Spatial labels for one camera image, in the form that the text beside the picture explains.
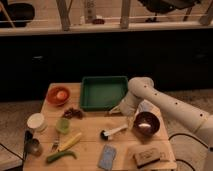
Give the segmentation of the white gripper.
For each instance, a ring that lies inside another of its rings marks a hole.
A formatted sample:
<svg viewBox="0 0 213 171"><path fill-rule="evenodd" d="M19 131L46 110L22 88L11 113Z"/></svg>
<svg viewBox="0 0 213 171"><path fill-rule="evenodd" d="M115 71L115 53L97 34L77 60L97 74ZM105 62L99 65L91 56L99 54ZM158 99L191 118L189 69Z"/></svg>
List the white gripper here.
<svg viewBox="0 0 213 171"><path fill-rule="evenodd" d="M128 91L126 96L120 101L120 103L117 106L113 107L109 111L109 113L122 113L124 116L132 116L135 114L141 101L141 98Z"/></svg>

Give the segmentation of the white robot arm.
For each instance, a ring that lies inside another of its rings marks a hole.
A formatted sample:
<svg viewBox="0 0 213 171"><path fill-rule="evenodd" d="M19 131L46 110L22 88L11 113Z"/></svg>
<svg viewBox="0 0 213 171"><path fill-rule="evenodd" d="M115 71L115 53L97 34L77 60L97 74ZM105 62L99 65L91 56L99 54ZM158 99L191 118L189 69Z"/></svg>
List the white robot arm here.
<svg viewBox="0 0 213 171"><path fill-rule="evenodd" d="M110 110L125 116L136 113L139 104L147 100L170 115L208 145L203 171L213 171L213 114L166 95L154 88L150 77L134 77L128 81L125 97Z"/></svg>

